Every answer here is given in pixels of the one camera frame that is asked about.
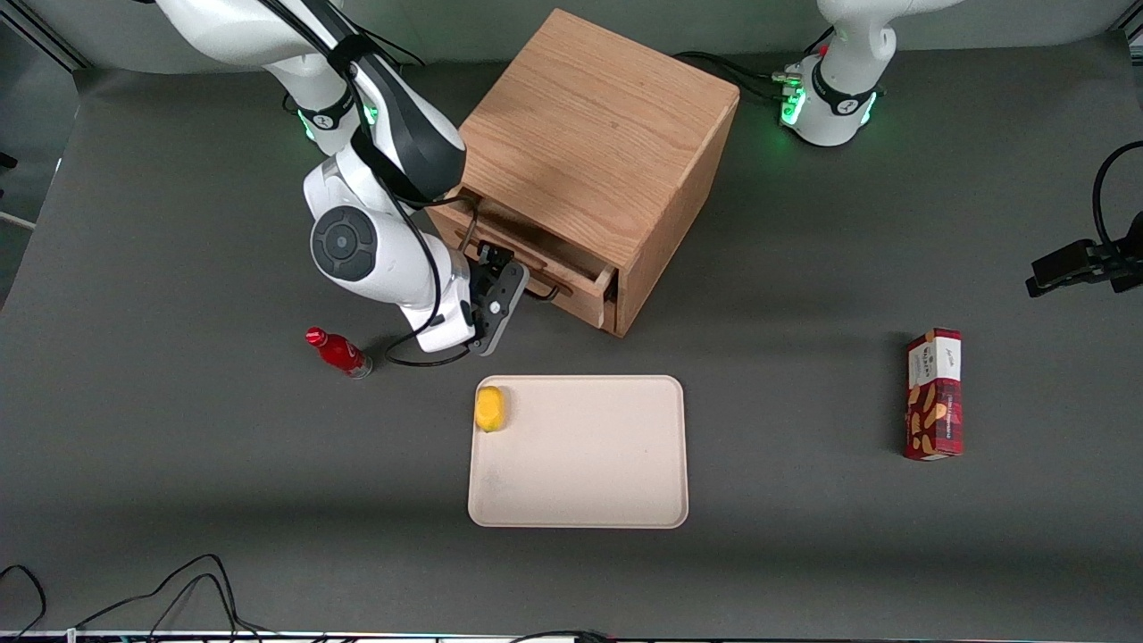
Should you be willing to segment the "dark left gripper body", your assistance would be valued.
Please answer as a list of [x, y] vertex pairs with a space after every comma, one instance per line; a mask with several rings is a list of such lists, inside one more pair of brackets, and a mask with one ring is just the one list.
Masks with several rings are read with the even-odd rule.
[[1126, 294], [1133, 288], [1142, 286], [1142, 230], [1143, 212], [1135, 215], [1127, 235], [1116, 241], [1120, 257], [1124, 259], [1124, 268], [1117, 278], [1112, 278], [1112, 290], [1114, 294]]

